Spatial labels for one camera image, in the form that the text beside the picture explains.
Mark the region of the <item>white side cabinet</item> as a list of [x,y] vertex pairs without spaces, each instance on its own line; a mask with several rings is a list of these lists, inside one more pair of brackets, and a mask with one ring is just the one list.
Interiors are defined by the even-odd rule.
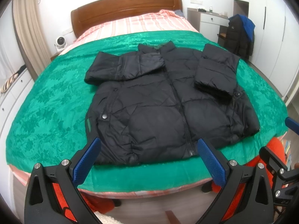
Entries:
[[12,83],[1,100],[1,147],[3,148],[12,122],[34,85],[29,71],[24,71]]

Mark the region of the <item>black puffer jacket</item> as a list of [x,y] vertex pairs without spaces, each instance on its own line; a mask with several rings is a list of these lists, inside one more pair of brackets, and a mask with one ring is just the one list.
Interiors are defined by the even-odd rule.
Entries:
[[86,113],[100,165],[139,165],[199,154],[259,132],[258,116],[237,83],[239,57],[211,44],[202,51],[168,42],[119,56],[100,52],[85,75],[97,91]]

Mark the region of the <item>white round fan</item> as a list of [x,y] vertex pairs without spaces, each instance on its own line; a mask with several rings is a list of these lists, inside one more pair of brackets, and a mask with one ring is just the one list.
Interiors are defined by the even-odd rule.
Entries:
[[66,39],[64,36],[60,36],[55,40],[54,46],[57,52],[63,51],[67,47]]

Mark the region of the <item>wooden headboard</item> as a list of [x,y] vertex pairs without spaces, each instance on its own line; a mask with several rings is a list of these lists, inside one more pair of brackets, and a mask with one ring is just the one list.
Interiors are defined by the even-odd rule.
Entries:
[[118,19],[182,10],[182,0],[98,0],[71,11],[73,32],[79,38],[89,28]]

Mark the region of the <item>white wardrobe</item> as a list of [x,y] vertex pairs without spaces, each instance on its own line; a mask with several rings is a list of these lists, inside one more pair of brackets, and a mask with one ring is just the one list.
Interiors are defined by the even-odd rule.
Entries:
[[237,1],[247,2],[255,24],[250,62],[285,99],[298,73],[298,22],[284,0]]

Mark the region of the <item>green patterned bedspread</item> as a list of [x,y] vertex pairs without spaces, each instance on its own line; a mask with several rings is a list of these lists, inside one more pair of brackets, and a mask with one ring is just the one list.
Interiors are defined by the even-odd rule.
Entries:
[[[203,50],[208,43],[197,32],[148,31],[85,43],[56,58],[34,83],[8,133],[6,159],[13,175],[27,184],[35,163],[55,165],[84,147],[84,119],[96,90],[84,82],[84,76],[98,52],[121,55],[136,51],[140,43],[159,46],[168,41],[196,50]],[[237,81],[253,104],[261,129],[254,136],[222,148],[222,152],[228,159],[245,164],[273,137],[286,133],[287,108],[244,61],[239,62]],[[80,189],[111,196],[158,195],[188,189],[209,179],[202,159],[193,157],[132,167],[94,166]]]

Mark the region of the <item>white desk with drawer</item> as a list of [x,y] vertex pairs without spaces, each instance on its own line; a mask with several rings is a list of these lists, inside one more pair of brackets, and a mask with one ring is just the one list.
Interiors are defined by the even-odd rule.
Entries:
[[228,17],[193,8],[187,8],[187,20],[206,39],[215,43],[218,43],[221,30],[229,26]]

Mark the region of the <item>beige curtain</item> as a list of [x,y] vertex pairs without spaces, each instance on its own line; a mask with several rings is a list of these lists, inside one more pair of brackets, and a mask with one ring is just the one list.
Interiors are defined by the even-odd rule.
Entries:
[[38,0],[12,0],[17,43],[25,65],[36,80],[51,63],[51,53],[43,32]]

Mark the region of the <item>pink plaid bed sheet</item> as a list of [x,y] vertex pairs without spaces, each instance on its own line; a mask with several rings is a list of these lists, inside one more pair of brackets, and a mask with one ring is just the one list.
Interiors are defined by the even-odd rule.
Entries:
[[93,26],[86,30],[75,42],[87,43],[124,34],[162,30],[196,31],[185,17],[177,15],[174,11],[160,10],[156,13],[118,19]]

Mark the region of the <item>black and blue hanging coat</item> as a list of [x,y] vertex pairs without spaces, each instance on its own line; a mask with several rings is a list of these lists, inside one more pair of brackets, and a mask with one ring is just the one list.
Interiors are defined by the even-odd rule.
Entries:
[[248,61],[253,54],[255,24],[244,15],[229,18],[224,48]]

